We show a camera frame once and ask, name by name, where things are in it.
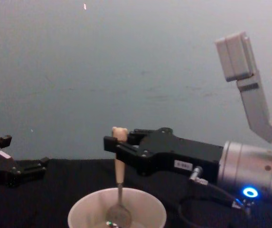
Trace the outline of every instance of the blue light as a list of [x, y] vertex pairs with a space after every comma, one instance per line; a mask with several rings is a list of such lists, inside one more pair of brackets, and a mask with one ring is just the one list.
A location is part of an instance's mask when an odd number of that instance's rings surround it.
[[255, 198], [258, 196], [257, 190], [252, 187], [245, 188], [243, 190], [243, 193], [245, 196], [250, 197], [250, 198]]

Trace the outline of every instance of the white label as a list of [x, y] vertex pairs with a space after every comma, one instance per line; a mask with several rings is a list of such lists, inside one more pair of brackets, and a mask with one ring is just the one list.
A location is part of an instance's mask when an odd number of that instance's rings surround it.
[[193, 164], [185, 161], [175, 160], [174, 167], [189, 171], [193, 170]]
[[4, 151], [0, 151], [0, 155], [6, 159], [11, 158], [10, 155], [6, 154]]

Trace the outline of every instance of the silver cylinder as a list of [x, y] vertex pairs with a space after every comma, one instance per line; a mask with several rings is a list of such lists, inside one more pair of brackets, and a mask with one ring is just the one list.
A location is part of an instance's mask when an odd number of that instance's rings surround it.
[[260, 198], [272, 200], [272, 150], [226, 142], [217, 184], [238, 193], [253, 187]]

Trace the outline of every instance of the black tablecloth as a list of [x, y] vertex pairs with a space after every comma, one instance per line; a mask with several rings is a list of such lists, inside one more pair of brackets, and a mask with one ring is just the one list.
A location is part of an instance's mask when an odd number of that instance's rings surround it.
[[[179, 200], [189, 192], [185, 176], [158, 172], [142, 177], [126, 167], [124, 185], [146, 191], [163, 203], [166, 228], [187, 227], [177, 213]], [[51, 159], [43, 179], [16, 188], [0, 186], [0, 228], [67, 228], [68, 213], [80, 198], [110, 187], [115, 187], [113, 160]], [[211, 202], [191, 201], [184, 210], [201, 225], [226, 228], [231, 221], [244, 227], [241, 212]], [[272, 227], [271, 204], [255, 205], [251, 227]]]

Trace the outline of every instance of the screw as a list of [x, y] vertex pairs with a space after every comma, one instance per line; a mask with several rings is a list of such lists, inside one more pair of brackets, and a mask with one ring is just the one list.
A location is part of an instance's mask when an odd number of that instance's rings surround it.
[[270, 170], [271, 170], [271, 166], [266, 165], [266, 166], [264, 167], [264, 169], [267, 170], [267, 171], [270, 171]]

